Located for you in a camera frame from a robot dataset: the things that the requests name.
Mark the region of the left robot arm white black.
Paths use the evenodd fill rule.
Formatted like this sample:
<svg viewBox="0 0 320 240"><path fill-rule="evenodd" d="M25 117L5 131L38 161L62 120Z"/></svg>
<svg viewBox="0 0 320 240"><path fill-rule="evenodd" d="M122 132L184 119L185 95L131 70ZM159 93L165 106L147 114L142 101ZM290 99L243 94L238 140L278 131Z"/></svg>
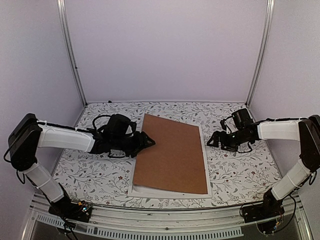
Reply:
<svg viewBox="0 0 320 240"><path fill-rule="evenodd" d="M128 117L121 114L105 117L108 119L105 125L97 126L96 121L102 118L99 115L92 120L92 127L80 129L41 121L35 114L28 113L9 135L3 159L42 191L63 217L70 217L75 211L74 205L63 187L38 161L38 150L76 150L107 154L110 158L113 158L112 151L120 151L134 158L156 144L144 131L138 131L137 124Z"/></svg>

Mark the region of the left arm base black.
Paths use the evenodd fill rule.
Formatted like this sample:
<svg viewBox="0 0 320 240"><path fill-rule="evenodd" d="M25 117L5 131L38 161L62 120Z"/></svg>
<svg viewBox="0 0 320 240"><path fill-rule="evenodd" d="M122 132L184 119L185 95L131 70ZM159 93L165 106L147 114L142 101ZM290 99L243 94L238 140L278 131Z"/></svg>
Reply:
<svg viewBox="0 0 320 240"><path fill-rule="evenodd" d="M69 219L88 223L92 214L92 205L83 201L74 203L70 200L51 202L48 212L61 219Z"/></svg>

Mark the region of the left aluminium corner post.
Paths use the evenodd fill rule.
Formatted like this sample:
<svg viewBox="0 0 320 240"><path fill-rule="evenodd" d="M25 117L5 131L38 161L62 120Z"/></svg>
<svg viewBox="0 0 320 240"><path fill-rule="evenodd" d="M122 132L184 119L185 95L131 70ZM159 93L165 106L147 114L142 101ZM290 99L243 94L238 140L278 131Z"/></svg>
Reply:
<svg viewBox="0 0 320 240"><path fill-rule="evenodd" d="M71 34L69 30L69 24L68 24L68 18L67 18L67 12L66 12L66 5L64 0L57 0L57 10L62 30L62 35L65 42L66 52L68 55L74 83L80 98L80 101L84 107L88 105L87 98L85 96L85 91L81 82L80 74L79 74L79 68L77 65L76 57L74 54L73 46L72 46L72 39Z"/></svg>

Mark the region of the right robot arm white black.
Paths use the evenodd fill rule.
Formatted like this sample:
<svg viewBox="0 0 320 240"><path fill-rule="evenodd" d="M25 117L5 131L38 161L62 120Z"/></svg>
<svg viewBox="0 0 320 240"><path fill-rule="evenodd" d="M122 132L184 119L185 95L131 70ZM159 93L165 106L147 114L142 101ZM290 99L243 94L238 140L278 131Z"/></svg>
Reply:
<svg viewBox="0 0 320 240"><path fill-rule="evenodd" d="M284 214L283 201L300 189L320 168L320 117L267 118L254 121L246 108L233 112L229 118L235 131L222 119L221 131L214 131L207 146L238 152L240 145L251 147L266 141L277 157L296 157L286 174L272 185L262 197L262 203L243 207L240 211L246 222L272 218Z"/></svg>

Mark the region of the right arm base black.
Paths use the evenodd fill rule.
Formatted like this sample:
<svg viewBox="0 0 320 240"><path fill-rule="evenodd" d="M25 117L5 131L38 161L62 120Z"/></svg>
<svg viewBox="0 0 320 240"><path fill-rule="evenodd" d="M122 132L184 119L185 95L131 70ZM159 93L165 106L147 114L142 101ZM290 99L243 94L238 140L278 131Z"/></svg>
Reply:
<svg viewBox="0 0 320 240"><path fill-rule="evenodd" d="M239 210L239 214L245 223L272 218L272 220L257 224L257 229L264 235L274 234L278 230L283 222L284 213L283 200L275 203L249 204L248 206L241 206Z"/></svg>

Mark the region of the landscape photo print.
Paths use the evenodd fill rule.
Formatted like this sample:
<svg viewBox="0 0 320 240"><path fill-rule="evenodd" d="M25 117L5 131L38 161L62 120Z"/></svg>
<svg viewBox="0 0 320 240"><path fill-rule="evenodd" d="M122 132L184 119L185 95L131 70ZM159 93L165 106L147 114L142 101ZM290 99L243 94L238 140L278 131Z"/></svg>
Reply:
<svg viewBox="0 0 320 240"><path fill-rule="evenodd" d="M159 189L153 188L153 187L148 187L148 186L142 186L142 185L136 185L134 184L132 186L132 190L137 192L137 193L141 193L141 194L152 194L152 195L156 195L160 192Z"/></svg>

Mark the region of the right aluminium corner post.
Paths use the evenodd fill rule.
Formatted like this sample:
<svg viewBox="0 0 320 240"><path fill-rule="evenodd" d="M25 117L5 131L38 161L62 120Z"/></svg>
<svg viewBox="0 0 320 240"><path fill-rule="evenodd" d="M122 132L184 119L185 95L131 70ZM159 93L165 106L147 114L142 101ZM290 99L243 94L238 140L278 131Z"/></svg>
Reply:
<svg viewBox="0 0 320 240"><path fill-rule="evenodd" d="M275 8L275 0L267 0L260 47L259 47L257 60L256 60L256 64L253 71L251 84L249 87L249 92L245 102L248 108L251 106L253 102L254 95L260 79L260 74L263 67L264 57L267 50L268 40L270 37L270 32L272 27L274 8Z"/></svg>

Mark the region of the front aluminium slotted rail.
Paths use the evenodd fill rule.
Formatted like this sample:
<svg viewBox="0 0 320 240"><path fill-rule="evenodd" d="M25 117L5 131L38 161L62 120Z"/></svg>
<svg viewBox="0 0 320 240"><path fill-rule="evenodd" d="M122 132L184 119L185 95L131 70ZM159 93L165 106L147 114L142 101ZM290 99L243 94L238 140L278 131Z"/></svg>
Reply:
<svg viewBox="0 0 320 240"><path fill-rule="evenodd" d="M23 240L313 240L297 194L283 202L276 231L267 233L275 217L245 222L243 206L199 209L136 209L95 204L88 222L71 227L49 213L49 204L35 194L22 229Z"/></svg>

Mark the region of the aluminium corner post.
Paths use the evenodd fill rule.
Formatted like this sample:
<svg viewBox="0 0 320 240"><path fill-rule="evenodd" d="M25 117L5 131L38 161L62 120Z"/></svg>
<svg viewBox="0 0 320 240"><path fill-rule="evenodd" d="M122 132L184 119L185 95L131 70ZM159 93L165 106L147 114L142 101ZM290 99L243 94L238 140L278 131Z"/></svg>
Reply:
<svg viewBox="0 0 320 240"><path fill-rule="evenodd" d="M79 74L79 68L77 65L76 57L74 54L73 46L72 46L72 39L71 34L69 30L69 24L68 24L68 18L67 18L67 12L66 12L66 5L64 0L57 0L57 10L62 30L62 35L65 42L66 52L68 55L74 83L80 98L80 101L84 107L88 105L87 98L85 96L85 91L81 82L80 74Z"/></svg>
<svg viewBox="0 0 320 240"><path fill-rule="evenodd" d="M260 47L259 47L257 60L256 60L256 64L253 71L251 84L249 87L249 92L245 102L248 108L251 106L253 102L254 95L260 79L260 74L263 67L264 57L267 50L268 40L270 37L270 32L272 27L274 8L275 8L275 0L267 0Z"/></svg>

